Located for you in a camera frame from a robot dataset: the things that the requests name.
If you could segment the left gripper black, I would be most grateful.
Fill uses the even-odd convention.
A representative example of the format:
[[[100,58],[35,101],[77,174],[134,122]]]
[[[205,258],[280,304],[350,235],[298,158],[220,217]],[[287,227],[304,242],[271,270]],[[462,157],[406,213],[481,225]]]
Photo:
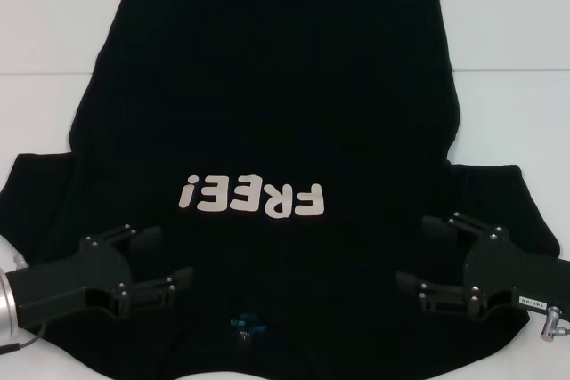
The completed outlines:
[[[152,249],[161,240],[158,226],[136,229],[126,223],[86,236],[78,252],[68,258],[9,272],[18,327],[34,327],[89,310],[124,319],[132,312],[172,307],[176,294],[191,287],[193,268],[133,283],[120,253]]]

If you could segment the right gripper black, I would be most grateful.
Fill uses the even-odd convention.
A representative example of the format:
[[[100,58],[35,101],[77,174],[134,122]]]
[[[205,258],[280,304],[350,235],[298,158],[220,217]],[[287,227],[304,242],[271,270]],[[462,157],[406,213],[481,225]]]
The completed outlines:
[[[422,232],[454,247],[471,247],[463,268],[463,288],[441,285],[398,271],[396,284],[413,295],[424,312],[467,314],[482,319],[513,307],[570,321],[570,262],[525,252],[502,226],[490,226],[455,212],[449,218],[424,216]]]

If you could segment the black shirt with FREE print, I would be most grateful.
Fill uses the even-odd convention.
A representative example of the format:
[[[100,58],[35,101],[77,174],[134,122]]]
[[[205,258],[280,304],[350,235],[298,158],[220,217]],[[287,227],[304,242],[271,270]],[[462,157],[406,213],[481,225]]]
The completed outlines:
[[[193,268],[172,307],[39,332],[112,380],[427,380],[496,353],[526,310],[424,312],[396,273],[463,288],[455,212],[559,244],[516,166],[456,166],[439,0],[121,0],[70,150],[19,155],[0,235],[29,265],[126,223],[133,280]]]

